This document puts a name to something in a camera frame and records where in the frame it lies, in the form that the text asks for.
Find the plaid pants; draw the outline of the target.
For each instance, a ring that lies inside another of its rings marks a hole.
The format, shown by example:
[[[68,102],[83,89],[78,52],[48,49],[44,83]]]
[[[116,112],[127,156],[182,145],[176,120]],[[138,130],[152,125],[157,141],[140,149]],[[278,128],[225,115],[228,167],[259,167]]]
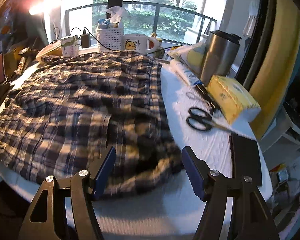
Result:
[[[0,113],[0,162],[34,183],[68,178],[108,146],[104,198],[144,194],[183,169],[161,92],[161,64],[135,52],[46,56]]]

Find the yellow tissue pack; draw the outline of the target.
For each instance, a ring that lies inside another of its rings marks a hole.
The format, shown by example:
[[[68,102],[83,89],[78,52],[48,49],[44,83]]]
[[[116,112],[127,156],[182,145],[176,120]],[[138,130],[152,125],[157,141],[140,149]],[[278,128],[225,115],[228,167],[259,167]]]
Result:
[[[230,125],[238,118],[252,122],[261,111],[258,102],[235,79],[213,75],[207,91],[217,102]]]

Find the yellow curtain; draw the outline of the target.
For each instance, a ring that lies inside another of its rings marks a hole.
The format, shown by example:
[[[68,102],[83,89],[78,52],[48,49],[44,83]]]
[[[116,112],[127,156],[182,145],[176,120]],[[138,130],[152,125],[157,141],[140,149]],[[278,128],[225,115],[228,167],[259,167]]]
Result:
[[[249,93],[261,111],[250,122],[257,140],[261,140],[279,111],[293,75],[300,47],[300,10],[293,0],[270,0],[270,26],[266,53]]]

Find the tan lidded food container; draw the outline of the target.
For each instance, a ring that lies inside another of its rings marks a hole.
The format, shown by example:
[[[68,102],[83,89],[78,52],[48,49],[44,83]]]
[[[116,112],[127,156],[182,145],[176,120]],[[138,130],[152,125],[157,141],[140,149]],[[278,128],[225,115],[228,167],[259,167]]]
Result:
[[[42,61],[43,56],[49,56],[49,55],[55,55],[55,56],[62,56],[62,46],[60,43],[52,43],[47,46],[45,46],[37,55],[36,60],[38,62]]]

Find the green white carton box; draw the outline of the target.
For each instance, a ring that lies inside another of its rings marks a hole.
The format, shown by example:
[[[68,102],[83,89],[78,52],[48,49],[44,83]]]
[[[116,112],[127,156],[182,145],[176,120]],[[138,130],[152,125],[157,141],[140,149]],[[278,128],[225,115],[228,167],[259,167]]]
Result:
[[[76,57],[78,55],[78,36],[70,35],[61,38],[63,57]]]

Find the black power adapter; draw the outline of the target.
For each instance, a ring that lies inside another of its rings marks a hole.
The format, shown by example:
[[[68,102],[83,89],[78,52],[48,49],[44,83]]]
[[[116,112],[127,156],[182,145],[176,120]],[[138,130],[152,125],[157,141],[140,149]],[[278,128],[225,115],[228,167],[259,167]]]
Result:
[[[86,30],[83,30],[83,33],[80,36],[81,38],[81,47],[82,48],[89,48],[91,46],[91,38],[90,33],[86,32]]]

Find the steel thermos tumbler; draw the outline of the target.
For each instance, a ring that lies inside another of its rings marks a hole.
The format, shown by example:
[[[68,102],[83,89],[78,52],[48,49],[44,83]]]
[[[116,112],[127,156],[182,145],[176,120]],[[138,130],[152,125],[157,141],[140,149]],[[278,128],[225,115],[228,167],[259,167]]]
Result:
[[[213,75],[228,74],[238,53],[240,40],[241,37],[236,34],[220,30],[210,32],[200,75],[200,80],[205,87],[208,86]]]

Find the white plastic basket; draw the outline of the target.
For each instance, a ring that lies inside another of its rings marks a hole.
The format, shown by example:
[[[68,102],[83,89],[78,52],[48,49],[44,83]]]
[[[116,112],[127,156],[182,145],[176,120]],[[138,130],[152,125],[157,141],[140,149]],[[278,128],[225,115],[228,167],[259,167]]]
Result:
[[[117,51],[122,49],[122,38],[124,35],[124,27],[107,28],[95,30],[97,39],[97,51]]]

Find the white bear mug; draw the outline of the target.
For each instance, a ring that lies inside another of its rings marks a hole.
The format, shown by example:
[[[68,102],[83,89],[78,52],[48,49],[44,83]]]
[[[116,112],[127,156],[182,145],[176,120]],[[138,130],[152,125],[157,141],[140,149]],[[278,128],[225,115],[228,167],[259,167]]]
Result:
[[[122,37],[122,46],[124,50],[146,55],[155,52],[160,43],[156,38],[144,34],[125,34]]]

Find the black handled scissors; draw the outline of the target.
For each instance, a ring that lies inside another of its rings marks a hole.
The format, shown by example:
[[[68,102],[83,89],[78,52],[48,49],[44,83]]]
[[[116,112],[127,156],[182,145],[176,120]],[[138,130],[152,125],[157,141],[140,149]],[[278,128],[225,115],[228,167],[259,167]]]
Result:
[[[186,118],[186,123],[192,129],[200,132],[208,132],[212,128],[217,128],[230,134],[237,134],[235,131],[215,122],[214,117],[216,117],[217,113],[221,113],[221,109],[219,105],[208,94],[205,87],[201,84],[197,84],[194,88],[199,96],[196,96],[192,92],[187,92],[187,96],[190,99],[202,100],[202,102],[205,103],[209,107],[209,109],[206,111],[199,107],[190,107],[188,110],[189,116]]]

